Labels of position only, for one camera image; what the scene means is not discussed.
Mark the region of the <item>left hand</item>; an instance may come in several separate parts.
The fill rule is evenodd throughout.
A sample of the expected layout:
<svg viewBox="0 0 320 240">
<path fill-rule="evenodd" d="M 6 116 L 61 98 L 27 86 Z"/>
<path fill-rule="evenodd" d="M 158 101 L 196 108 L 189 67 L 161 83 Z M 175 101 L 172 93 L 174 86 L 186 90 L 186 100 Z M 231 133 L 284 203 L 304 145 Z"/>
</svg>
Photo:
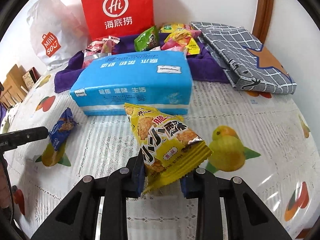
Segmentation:
<svg viewBox="0 0 320 240">
<path fill-rule="evenodd" d="M 0 167 L 0 206 L 6 209 L 11 205 L 11 193 L 8 186 L 8 181 L 5 175 L 3 164 Z"/>
</svg>

